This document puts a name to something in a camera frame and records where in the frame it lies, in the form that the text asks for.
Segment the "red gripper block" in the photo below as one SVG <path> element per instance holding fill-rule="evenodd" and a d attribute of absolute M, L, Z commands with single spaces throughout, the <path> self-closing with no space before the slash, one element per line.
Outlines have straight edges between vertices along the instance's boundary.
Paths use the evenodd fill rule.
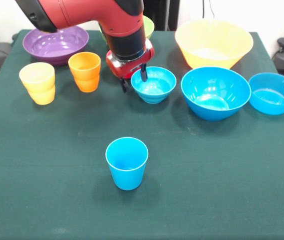
<path fill-rule="evenodd" d="M 146 64 L 155 56 L 154 47 L 149 39 L 145 41 L 145 51 L 143 54 L 133 60 L 123 61 L 115 58 L 115 55 L 109 50 L 106 54 L 106 63 L 111 72 L 120 79 L 121 88 L 124 93 L 127 92 L 127 83 L 125 78 L 130 73 L 133 73 L 137 68 L 141 67 L 141 79 L 146 82 L 147 71 Z"/>

